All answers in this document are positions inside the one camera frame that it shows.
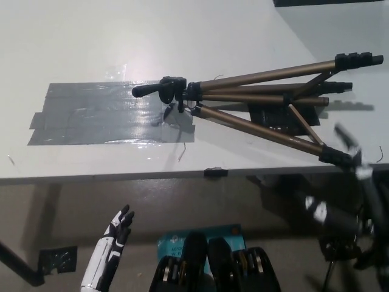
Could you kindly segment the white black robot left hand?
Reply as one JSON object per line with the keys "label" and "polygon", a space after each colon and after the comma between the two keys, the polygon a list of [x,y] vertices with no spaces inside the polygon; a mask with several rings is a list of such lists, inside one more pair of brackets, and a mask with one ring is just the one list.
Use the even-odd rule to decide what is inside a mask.
{"label": "white black robot left hand", "polygon": [[81,281],[80,291],[108,291],[131,233],[134,212],[125,205],[98,240]]}

